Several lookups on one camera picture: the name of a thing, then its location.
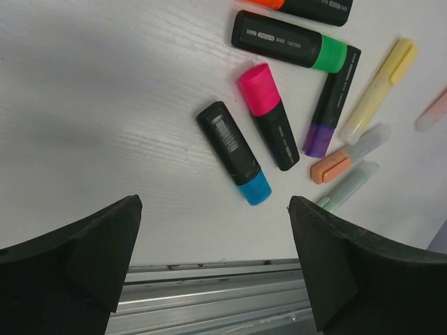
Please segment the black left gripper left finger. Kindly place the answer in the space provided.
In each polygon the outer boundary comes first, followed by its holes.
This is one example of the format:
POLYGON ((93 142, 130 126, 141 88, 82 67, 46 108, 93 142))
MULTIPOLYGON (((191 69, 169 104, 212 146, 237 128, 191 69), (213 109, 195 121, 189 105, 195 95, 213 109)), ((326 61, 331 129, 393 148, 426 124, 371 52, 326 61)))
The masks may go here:
POLYGON ((1 249, 2 334, 104 334, 142 217, 138 195, 1 249))

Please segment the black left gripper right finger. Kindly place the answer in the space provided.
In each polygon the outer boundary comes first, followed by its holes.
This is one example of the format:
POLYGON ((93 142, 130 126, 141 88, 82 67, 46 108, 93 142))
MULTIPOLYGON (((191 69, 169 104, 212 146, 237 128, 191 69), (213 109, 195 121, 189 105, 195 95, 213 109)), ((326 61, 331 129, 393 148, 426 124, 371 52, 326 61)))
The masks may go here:
POLYGON ((318 331, 446 333, 444 254, 382 237, 301 196, 288 212, 318 331))

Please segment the pastel green highlighter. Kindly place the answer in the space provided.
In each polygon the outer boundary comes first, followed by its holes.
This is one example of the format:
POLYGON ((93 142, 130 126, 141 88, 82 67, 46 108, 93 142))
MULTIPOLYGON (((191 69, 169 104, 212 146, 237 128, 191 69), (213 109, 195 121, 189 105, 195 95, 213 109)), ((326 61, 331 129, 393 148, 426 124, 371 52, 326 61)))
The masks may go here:
POLYGON ((379 170, 379 164, 363 161, 342 179, 327 195, 320 198, 316 205, 335 213, 350 197, 352 197, 379 170))

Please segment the black highlighter blue tip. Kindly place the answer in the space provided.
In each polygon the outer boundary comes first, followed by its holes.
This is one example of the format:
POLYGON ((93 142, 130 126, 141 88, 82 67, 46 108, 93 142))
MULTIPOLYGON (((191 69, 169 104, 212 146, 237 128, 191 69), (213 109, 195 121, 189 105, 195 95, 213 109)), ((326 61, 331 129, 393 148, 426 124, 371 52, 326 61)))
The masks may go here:
POLYGON ((196 121, 245 200, 255 206, 268 199, 272 189, 224 102, 206 107, 196 121))

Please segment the black highlighter purple tip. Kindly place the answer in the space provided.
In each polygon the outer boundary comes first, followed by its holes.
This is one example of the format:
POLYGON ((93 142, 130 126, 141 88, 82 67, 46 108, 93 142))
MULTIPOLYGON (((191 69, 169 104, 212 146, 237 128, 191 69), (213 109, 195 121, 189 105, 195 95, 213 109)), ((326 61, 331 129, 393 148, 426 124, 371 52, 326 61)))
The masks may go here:
POLYGON ((360 55, 361 50, 348 45, 341 70, 328 74, 303 146, 306 156, 325 157, 339 123, 360 55))

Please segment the black highlighter pink tip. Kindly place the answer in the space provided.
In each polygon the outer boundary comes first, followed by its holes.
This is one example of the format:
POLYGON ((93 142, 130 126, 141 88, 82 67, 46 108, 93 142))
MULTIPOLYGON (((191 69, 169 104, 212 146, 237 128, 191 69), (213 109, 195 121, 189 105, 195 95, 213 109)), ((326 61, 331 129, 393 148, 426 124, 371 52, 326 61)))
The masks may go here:
POLYGON ((290 170, 300 155, 269 65, 251 67, 238 78, 237 86, 277 167, 290 170))

